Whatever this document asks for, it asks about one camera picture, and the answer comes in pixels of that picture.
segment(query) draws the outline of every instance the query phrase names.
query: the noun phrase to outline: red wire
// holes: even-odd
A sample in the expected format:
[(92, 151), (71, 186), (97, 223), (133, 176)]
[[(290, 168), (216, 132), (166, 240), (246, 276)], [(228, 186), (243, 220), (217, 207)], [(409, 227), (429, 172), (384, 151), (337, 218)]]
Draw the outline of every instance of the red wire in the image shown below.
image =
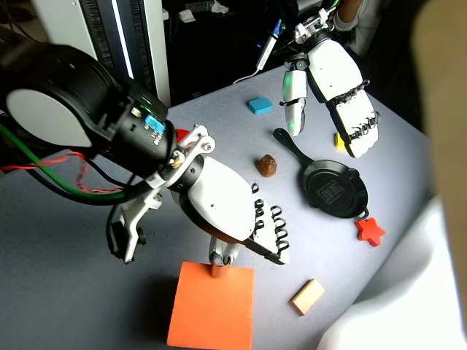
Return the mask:
[(80, 161), (81, 161), (81, 172), (78, 174), (76, 178), (76, 185), (84, 192), (87, 193), (110, 193), (110, 192), (115, 192), (115, 191), (121, 191), (122, 188), (120, 187), (113, 187), (109, 188), (108, 190), (100, 190), (100, 189), (89, 189), (85, 185), (82, 184), (82, 180), (84, 175), (89, 169), (89, 165), (86, 163), (86, 158), (81, 152), (75, 152), (75, 151), (70, 151), (67, 155), (51, 159), (51, 160), (44, 160), (39, 163), (35, 163), (31, 166), (0, 166), (0, 170), (16, 170), (16, 169), (22, 169), (22, 170), (34, 170), (36, 168), (40, 168), (41, 166), (49, 166), (52, 164), (59, 164), (62, 163), (66, 160), (68, 160), (72, 155), (77, 156)]

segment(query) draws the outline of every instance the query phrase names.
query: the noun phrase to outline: robotic hand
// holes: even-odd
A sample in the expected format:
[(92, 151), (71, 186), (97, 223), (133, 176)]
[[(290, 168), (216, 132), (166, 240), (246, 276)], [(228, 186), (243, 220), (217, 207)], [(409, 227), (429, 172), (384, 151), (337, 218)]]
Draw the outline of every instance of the robotic hand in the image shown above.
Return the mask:
[(378, 139), (378, 113), (374, 111), (364, 87), (360, 70), (346, 50), (332, 40), (333, 24), (323, 0), (277, 0), (277, 11), (302, 54), (296, 55), (285, 73), (283, 98), (287, 129), (297, 136), (304, 129), (306, 84), (320, 103), (328, 108), (345, 147), (353, 157), (360, 157)]
[(138, 222), (148, 210), (161, 206), (163, 188), (172, 191), (201, 229), (235, 247), (222, 263), (235, 260), (238, 244), (274, 263), (288, 261), (280, 209), (269, 209), (256, 197), (257, 185), (251, 187), (229, 167), (204, 157), (215, 149), (204, 126), (195, 125), (177, 143), (166, 107), (136, 83), (118, 79), (72, 47), (40, 44), (1, 31), (0, 79), (8, 84), (0, 87), (0, 109), (40, 140), (89, 158), (101, 154), (144, 179), (123, 189), (119, 201), (104, 203), (124, 203), (120, 220), (112, 224), (111, 239), (125, 263), (143, 243)]

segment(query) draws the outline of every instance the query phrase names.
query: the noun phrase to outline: white light strip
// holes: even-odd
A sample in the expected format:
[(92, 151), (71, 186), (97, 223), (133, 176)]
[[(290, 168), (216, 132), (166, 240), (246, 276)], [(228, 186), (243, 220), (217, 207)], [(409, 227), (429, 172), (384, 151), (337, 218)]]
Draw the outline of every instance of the white light strip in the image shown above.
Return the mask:
[(120, 20), (120, 12), (118, 11), (117, 0), (112, 0), (112, 9), (114, 11), (115, 22), (117, 22), (118, 36), (120, 38), (120, 43), (122, 45), (123, 57), (125, 58), (126, 70), (128, 71), (128, 76), (133, 79), (133, 69), (131, 69), (130, 56), (128, 55), (128, 50), (126, 48), (125, 35), (123, 34), (122, 21)]

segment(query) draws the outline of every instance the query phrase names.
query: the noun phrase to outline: logo on pan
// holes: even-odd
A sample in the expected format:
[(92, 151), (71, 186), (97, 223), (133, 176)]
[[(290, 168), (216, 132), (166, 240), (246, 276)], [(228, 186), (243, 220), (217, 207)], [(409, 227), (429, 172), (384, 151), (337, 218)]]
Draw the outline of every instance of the logo on pan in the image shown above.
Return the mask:
[(344, 193), (345, 189), (336, 180), (329, 181), (317, 191), (317, 194), (327, 205), (332, 204)]

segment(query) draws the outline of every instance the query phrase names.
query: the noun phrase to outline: green wire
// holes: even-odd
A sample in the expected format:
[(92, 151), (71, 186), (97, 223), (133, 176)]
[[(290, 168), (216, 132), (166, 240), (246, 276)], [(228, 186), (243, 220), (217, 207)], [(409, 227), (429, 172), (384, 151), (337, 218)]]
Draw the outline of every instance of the green wire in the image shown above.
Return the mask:
[[(0, 123), (0, 132), (2, 132), (13, 144), (15, 144), (33, 163), (39, 163), (41, 160), (11, 131), (9, 131), (7, 128), (5, 128), (1, 123)], [(100, 200), (112, 200), (112, 199), (120, 199), (125, 197), (125, 193), (123, 191), (118, 192), (118, 193), (110, 193), (106, 195), (97, 195), (94, 193), (86, 193), (81, 190), (78, 190), (72, 186), (70, 186), (68, 183), (66, 183), (65, 180), (59, 177), (56, 172), (54, 172), (52, 169), (48, 168), (47, 166), (40, 166), (39, 169), (45, 172), (45, 174), (50, 177), (58, 186), (63, 188), (65, 191), (68, 193), (71, 193), (72, 195), (76, 195), (81, 198), (86, 198), (86, 199), (96, 199), (98, 201)]]

